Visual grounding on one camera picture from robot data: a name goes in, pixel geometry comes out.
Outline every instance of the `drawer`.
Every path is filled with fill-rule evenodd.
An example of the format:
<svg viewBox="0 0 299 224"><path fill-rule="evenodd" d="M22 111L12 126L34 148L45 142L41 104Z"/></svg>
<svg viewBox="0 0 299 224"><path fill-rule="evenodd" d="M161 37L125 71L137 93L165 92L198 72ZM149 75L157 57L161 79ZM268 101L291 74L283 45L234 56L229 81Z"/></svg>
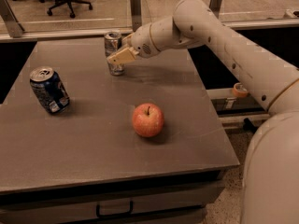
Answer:
<svg viewBox="0 0 299 224"><path fill-rule="evenodd" d="M4 224L54 224L98 218L128 217L163 210L214 203L224 189L223 182L161 187L160 191L133 191L131 197L73 203L53 207L6 212L0 215Z"/></svg>

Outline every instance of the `black can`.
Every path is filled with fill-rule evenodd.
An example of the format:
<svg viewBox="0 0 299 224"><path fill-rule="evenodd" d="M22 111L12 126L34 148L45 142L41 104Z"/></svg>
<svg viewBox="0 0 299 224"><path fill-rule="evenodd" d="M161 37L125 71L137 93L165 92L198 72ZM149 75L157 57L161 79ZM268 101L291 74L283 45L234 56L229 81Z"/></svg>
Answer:
<svg viewBox="0 0 299 224"><path fill-rule="evenodd" d="M51 114L63 111L70 100L58 74L48 66L30 73L30 85L39 103Z"/></svg>

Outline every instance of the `gray tabletop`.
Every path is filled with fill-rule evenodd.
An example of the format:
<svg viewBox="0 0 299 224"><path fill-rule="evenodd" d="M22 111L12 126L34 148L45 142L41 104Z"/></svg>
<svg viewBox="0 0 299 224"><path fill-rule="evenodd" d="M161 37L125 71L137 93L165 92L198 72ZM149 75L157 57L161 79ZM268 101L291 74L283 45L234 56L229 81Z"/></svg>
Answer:
<svg viewBox="0 0 299 224"><path fill-rule="evenodd" d="M29 84L51 66L71 97L49 115ZM136 105L152 102L165 116L158 136L132 128ZM103 38L38 42L0 106L0 194L222 170L238 160L187 50L107 70Z"/></svg>

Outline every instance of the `silver can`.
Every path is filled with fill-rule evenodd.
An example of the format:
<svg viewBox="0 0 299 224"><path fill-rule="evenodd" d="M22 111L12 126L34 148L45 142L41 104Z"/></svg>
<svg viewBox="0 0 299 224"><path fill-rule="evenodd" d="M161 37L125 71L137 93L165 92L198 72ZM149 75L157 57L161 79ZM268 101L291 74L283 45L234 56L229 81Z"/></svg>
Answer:
<svg viewBox="0 0 299 224"><path fill-rule="evenodd" d="M113 52L117 51L121 47L121 34L117 32L108 32L104 35L105 42L105 55L108 57ZM107 63L109 72L113 76L120 76L124 73L123 64L111 64Z"/></svg>
<svg viewBox="0 0 299 224"><path fill-rule="evenodd" d="M30 85L39 103L51 114L66 109L69 97L58 74L48 66L41 66L30 74Z"/></svg>

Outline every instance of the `table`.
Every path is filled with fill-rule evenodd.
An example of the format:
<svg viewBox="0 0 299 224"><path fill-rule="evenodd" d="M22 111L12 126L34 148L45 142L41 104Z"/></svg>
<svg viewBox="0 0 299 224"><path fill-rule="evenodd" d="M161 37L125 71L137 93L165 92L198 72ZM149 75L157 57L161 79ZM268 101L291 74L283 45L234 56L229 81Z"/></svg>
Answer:
<svg viewBox="0 0 299 224"><path fill-rule="evenodd" d="M61 114L46 113L31 90L29 74L42 65L54 68L71 98ZM150 139L131 125L135 106L146 102L165 116ZM113 77L103 37L37 42L0 117L5 224L195 223L223 190L225 171L239 164L185 49L137 59Z"/></svg>

